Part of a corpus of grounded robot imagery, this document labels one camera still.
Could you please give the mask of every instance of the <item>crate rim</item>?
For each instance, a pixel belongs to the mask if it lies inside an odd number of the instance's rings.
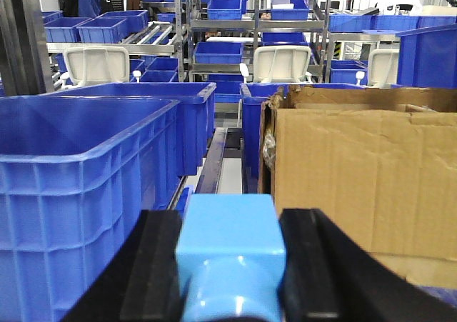
[[[154,99],[151,98],[150,96],[122,96],[121,98],[119,97],[113,97],[113,96],[50,96],[53,93],[50,94],[42,94],[38,95],[36,97],[41,97],[39,99],[43,99],[45,96],[45,99],[86,99],[86,100],[94,100],[94,99],[100,99],[100,100],[111,100],[111,101],[119,101],[120,99],[124,100],[137,100],[137,99],[145,99],[145,100],[151,100],[151,101],[163,101],[167,102],[166,105],[162,106],[160,109],[156,110],[152,114],[149,114],[147,117],[144,119],[136,122],[135,124],[132,124],[131,126],[125,128],[124,130],[120,131],[117,134],[114,134],[111,138],[99,143],[92,149],[89,149],[88,151],[85,151],[83,153],[79,154],[68,154],[64,156],[41,156],[41,155],[16,155],[16,154],[0,154],[0,161],[2,162],[15,162],[15,163],[73,163],[73,162],[80,162],[80,161],[85,161],[88,159],[93,159],[99,156],[103,156],[107,151],[110,151],[115,145],[120,144],[122,141],[130,137],[132,134],[135,134],[137,131],[139,131],[142,127],[144,127],[147,124],[150,124],[152,121],[156,120],[158,117],[160,117],[162,114],[166,113],[169,110],[172,110],[175,106],[177,106],[180,102],[178,100],[174,99]],[[30,96],[13,96],[13,97],[4,97],[2,99],[27,99]]]

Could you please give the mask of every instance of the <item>metal shelving rack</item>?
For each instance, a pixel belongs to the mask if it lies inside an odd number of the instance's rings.
[[[196,64],[194,61],[194,32],[204,31],[244,31],[253,32],[253,49],[258,47],[258,33],[263,31],[275,32],[310,32],[311,44],[314,45],[314,56],[317,64],[309,66],[308,71],[319,78],[323,77],[323,60],[325,58],[327,26],[328,26],[328,7],[330,0],[326,1],[326,12],[323,13],[315,3],[312,7],[313,20],[305,21],[279,21],[263,20],[259,18],[260,11],[267,9],[261,7],[260,0],[254,0],[254,10],[252,19],[242,20],[205,20],[199,19],[201,7],[199,0],[186,0],[186,17],[190,21],[188,25],[188,52],[189,52],[189,81],[194,80],[195,74],[239,74],[238,64]],[[252,73],[252,64],[248,65],[249,72]]]
[[[176,23],[153,23],[143,31],[132,34],[127,39],[124,39],[120,44],[116,46],[124,47],[131,55],[159,55],[159,56],[177,56],[178,58],[178,73],[179,81],[184,81],[186,73],[184,71],[184,47],[183,44],[186,38],[186,26],[182,24],[181,12],[182,2],[181,0],[175,0],[175,3],[167,3],[169,7],[174,7],[176,12]],[[146,44],[146,42],[157,33],[161,32],[157,40],[152,44]],[[174,36],[170,41],[161,45],[160,43],[170,33],[174,33]],[[113,46],[112,44],[84,44],[84,43],[47,43],[47,48],[50,53],[60,53],[68,47],[74,46]]]

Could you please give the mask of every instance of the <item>chair backrest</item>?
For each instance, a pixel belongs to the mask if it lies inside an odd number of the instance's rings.
[[[129,53],[124,47],[71,47],[64,51],[64,60],[78,86],[129,81]]]
[[[305,81],[311,59],[307,46],[264,46],[254,52],[253,81],[261,83],[298,83]]]
[[[395,84],[398,73],[398,49],[375,49],[368,57],[368,86]]]

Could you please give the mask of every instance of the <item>light blue plastic block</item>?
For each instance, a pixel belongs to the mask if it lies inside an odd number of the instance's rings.
[[[281,320],[286,249],[269,195],[193,195],[176,259],[183,322]]]

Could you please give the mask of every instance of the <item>brown cardboard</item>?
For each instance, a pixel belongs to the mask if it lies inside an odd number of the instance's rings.
[[[261,158],[259,192],[278,213],[321,208],[411,282],[457,288],[457,91],[289,93],[280,108],[263,106],[261,143],[271,126],[276,159],[270,171]]]

